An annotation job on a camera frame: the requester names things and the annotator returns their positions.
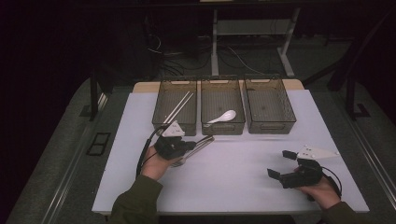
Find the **human hand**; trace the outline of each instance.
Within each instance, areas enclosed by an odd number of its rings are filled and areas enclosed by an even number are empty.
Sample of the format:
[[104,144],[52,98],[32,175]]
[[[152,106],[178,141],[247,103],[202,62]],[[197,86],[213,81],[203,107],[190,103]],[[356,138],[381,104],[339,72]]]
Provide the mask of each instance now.
[[145,175],[153,180],[159,180],[165,174],[168,167],[180,159],[176,158],[168,161],[158,155],[155,147],[151,146],[146,153],[141,175]]
[[341,202],[341,199],[335,192],[332,184],[324,176],[314,186],[304,186],[297,189],[303,193],[311,195],[322,209],[329,209]]

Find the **wire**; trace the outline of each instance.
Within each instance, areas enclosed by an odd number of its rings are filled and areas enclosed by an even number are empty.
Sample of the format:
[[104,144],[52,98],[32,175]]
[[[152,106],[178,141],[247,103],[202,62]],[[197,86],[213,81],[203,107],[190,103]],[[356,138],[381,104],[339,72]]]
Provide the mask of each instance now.
[[143,165],[143,159],[145,159],[146,153],[148,152],[149,149],[149,144],[151,143],[151,139],[154,136],[154,134],[156,134],[159,130],[165,129],[167,126],[159,126],[158,128],[156,128],[154,130],[154,132],[152,132],[151,136],[148,138],[148,140],[146,141],[145,146],[143,147],[142,153],[140,154],[139,157],[139,161],[137,162],[136,165],[136,176],[135,178],[137,178],[140,173],[142,172],[142,165]]
[[146,163],[146,161],[148,161],[149,159],[151,159],[153,156],[157,155],[157,152],[155,152],[154,154],[152,154],[151,156],[149,156],[145,161],[142,162],[142,165],[140,167],[143,167],[143,165]]
[[329,171],[330,173],[332,173],[335,176],[335,178],[337,178],[338,184],[340,185],[340,193],[342,194],[343,193],[343,185],[341,184],[340,178],[338,178],[338,176],[333,171],[331,171],[330,169],[328,169],[328,168],[326,168],[324,166],[321,166],[321,168]]
[[180,64],[180,65],[177,65],[177,64],[176,64],[176,66],[171,66],[171,65],[169,65],[169,64],[166,64],[166,60],[165,60],[165,61],[163,61],[163,65],[166,66],[166,67],[172,67],[172,68],[174,68],[174,69],[176,69],[176,68],[181,68],[182,73],[183,73],[183,74],[185,73],[184,67],[183,67],[181,64]]
[[[229,45],[223,45],[223,44],[218,44],[218,47],[219,47],[219,48],[222,47],[222,48],[225,48],[225,49],[230,48]],[[225,55],[225,56],[230,56],[230,57],[235,57],[235,54],[232,53],[232,52],[229,52],[229,51],[230,51],[230,50],[224,51],[224,52],[225,52],[224,55]],[[238,52],[238,55],[239,55],[239,56],[241,56],[241,55],[246,55],[246,54],[248,54],[248,51],[247,51],[247,52],[243,52],[243,53]]]
[[179,70],[177,70],[175,67],[169,66],[169,65],[167,65],[167,64],[163,64],[162,68],[163,68],[164,70],[167,70],[167,71],[169,71],[169,72],[175,74],[176,76],[184,76],[184,74],[183,74],[182,72],[180,72]]
[[156,49],[159,49],[160,46],[161,46],[161,39],[158,36],[156,36],[156,35],[150,35],[150,36],[154,36],[158,40],[158,46],[157,46]]
[[180,52],[165,53],[163,56],[171,58],[171,57],[175,57],[175,56],[183,55],[183,54],[184,53],[180,51]]
[[218,51],[218,57],[221,59],[221,61],[222,61],[223,63],[225,63],[227,66],[229,66],[229,67],[231,67],[231,68],[238,68],[238,69],[245,68],[244,65],[242,65],[242,66],[234,66],[234,65],[232,65],[232,64],[227,63],[227,62],[223,59],[223,57],[221,56],[220,51]]
[[237,42],[224,42],[220,43],[220,41],[218,41],[218,46],[223,46],[225,48],[232,46],[235,49],[240,49],[243,47],[250,47],[250,49],[246,49],[244,52],[238,52],[239,55],[245,55],[245,54],[249,54],[251,52],[252,49],[255,49],[255,42],[257,41],[256,38],[247,38],[247,37],[239,37],[238,39],[240,39]]
[[235,56],[239,59],[239,61],[241,61],[241,63],[242,63],[247,69],[249,69],[249,70],[251,70],[251,71],[253,71],[253,72],[256,72],[256,73],[258,73],[258,74],[264,75],[264,73],[259,72],[259,71],[255,70],[255,69],[249,67],[247,64],[245,64],[244,61],[241,59],[241,57],[239,57],[239,55],[238,55],[232,48],[230,48],[230,47],[227,47],[227,48],[230,49],[230,50],[233,52],[233,54],[235,54]]
[[167,67],[162,67],[161,66],[161,69],[163,69],[163,74],[164,75],[166,75],[166,72],[168,72],[168,73],[171,73],[173,76],[178,76],[178,74],[177,73],[175,73],[174,71],[172,71],[172,70],[170,70],[169,68],[167,68]]
[[209,54],[209,57],[206,58],[206,61],[205,61],[204,64],[200,65],[199,67],[195,67],[195,68],[188,68],[188,67],[185,67],[185,66],[181,65],[180,63],[176,63],[176,62],[171,61],[171,60],[166,60],[166,61],[169,62],[169,63],[174,63],[174,64],[178,65],[179,67],[181,67],[183,69],[186,69],[186,70],[198,70],[198,69],[201,69],[201,68],[205,67],[207,65],[207,63],[209,62],[209,60],[210,60],[210,54]]
[[151,52],[154,52],[154,53],[163,54],[162,52],[160,52],[160,51],[158,51],[158,50],[155,50],[155,49],[148,49],[148,50],[151,51]]

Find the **white table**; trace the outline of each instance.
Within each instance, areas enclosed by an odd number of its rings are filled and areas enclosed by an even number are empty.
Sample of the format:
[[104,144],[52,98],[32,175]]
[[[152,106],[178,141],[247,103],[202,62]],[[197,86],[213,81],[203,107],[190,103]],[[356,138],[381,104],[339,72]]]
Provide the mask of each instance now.
[[[310,92],[289,90],[288,95],[297,118],[290,134],[249,134],[245,127],[242,135],[216,135],[215,142],[189,158],[183,166],[169,168],[160,180],[164,187],[158,200],[159,214],[297,214],[318,211],[318,206],[309,202],[300,191],[283,189],[278,181],[267,175],[267,168],[286,174],[297,167],[297,161],[282,157],[282,150],[298,152],[304,145],[309,145],[337,151]],[[116,198],[134,183],[138,158],[154,130],[151,119],[156,99],[157,92],[130,94],[93,212],[109,215]],[[197,125],[197,133],[183,139],[201,139],[200,125]],[[369,211],[341,157],[318,162],[341,179],[343,201],[357,212]]]

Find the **olive green jacket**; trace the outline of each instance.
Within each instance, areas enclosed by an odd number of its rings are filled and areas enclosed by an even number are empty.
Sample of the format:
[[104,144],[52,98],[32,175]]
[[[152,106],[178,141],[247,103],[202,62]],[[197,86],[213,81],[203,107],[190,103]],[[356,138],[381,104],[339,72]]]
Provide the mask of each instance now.
[[[132,187],[114,202],[110,224],[157,223],[157,199],[163,186],[157,181],[140,175]],[[369,223],[358,216],[347,203],[338,203],[323,212],[328,224]]]

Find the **white spoon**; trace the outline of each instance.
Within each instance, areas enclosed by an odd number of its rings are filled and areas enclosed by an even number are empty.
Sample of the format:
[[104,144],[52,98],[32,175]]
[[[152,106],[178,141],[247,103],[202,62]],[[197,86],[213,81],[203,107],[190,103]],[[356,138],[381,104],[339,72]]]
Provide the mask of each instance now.
[[218,117],[217,119],[212,119],[208,123],[216,123],[219,121],[229,121],[229,120],[232,120],[233,118],[235,118],[235,116],[236,116],[236,112],[234,110],[228,110],[223,115]]

